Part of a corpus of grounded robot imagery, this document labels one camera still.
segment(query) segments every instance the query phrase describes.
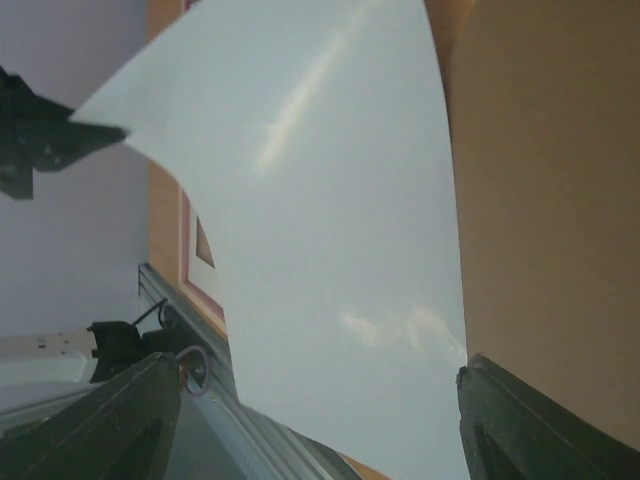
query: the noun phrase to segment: black plastic part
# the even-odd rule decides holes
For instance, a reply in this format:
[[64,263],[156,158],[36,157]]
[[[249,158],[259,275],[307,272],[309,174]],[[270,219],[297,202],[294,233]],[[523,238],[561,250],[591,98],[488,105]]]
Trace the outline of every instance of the black plastic part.
[[190,345],[187,333],[181,329],[162,329],[145,333],[142,346],[147,352],[171,352],[178,354]]
[[31,199],[34,169],[58,172],[127,136],[120,128],[71,122],[72,113],[0,68],[0,191]]
[[460,433],[472,480],[640,478],[640,452],[489,359],[472,358],[460,369],[457,383]]
[[178,364],[153,354],[37,428],[0,442],[0,479],[160,480],[180,411]]
[[138,329],[127,322],[96,322],[87,330],[97,345],[93,358],[98,364],[91,383],[106,382],[152,353],[143,347]]

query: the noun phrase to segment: white paper sheet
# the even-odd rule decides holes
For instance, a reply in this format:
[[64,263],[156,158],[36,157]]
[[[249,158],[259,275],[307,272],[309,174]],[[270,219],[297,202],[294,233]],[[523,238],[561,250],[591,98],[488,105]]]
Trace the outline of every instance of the white paper sheet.
[[206,0],[77,112],[182,184],[249,407],[394,478],[467,478],[445,102],[422,0]]

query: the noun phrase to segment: black clamp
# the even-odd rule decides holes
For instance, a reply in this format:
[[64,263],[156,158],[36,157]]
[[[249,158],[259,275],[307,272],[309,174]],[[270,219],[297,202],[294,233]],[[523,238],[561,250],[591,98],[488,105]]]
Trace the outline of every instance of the black clamp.
[[0,67],[1,192],[32,199],[33,170],[59,172],[127,136],[121,128],[72,122],[72,114]]

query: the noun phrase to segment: wooden panel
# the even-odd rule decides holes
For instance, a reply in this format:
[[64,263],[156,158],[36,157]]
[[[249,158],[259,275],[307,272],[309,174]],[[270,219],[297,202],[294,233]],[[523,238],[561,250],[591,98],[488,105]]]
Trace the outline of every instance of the wooden panel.
[[[180,256],[179,256],[179,291],[187,297],[191,305],[198,311],[200,316],[207,320],[220,336],[225,340],[229,340],[227,337],[227,330],[224,322],[224,315],[221,306],[216,301],[203,292],[200,288],[194,285],[189,279],[189,264],[192,261],[191,256],[191,215],[194,211],[191,209],[191,204],[184,191],[180,192]],[[204,260],[211,261],[213,264],[213,257],[209,249],[209,242],[204,234],[204,230],[200,226],[198,220],[198,228],[196,231],[196,255],[201,259],[207,257]]]
[[445,87],[449,59],[476,0],[425,0]]
[[375,471],[373,468],[369,468],[366,465],[354,460],[351,457],[344,455],[344,459],[351,465],[351,467],[360,474],[364,480],[389,480],[389,477],[382,475],[380,472]]
[[[153,40],[181,13],[180,0],[147,0],[147,38]],[[180,186],[153,161],[149,170],[149,262],[174,288],[180,284]]]
[[449,104],[469,355],[640,448],[640,3],[485,0]]

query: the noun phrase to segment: red trim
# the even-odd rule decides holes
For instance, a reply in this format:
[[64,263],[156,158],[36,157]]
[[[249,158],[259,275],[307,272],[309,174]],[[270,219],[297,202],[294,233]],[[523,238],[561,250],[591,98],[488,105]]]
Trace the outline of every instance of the red trim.
[[206,307],[215,313],[224,322],[224,309],[213,298],[203,292],[197,285],[194,285],[189,280],[189,247],[191,242],[191,203],[189,198],[181,190],[182,195],[182,221],[180,225],[181,247],[182,251],[180,256],[182,258],[182,265],[180,267],[180,280],[182,285],[189,290],[193,295],[198,297]]
[[191,7],[193,7],[200,0],[185,0],[182,6],[183,11],[188,11]]

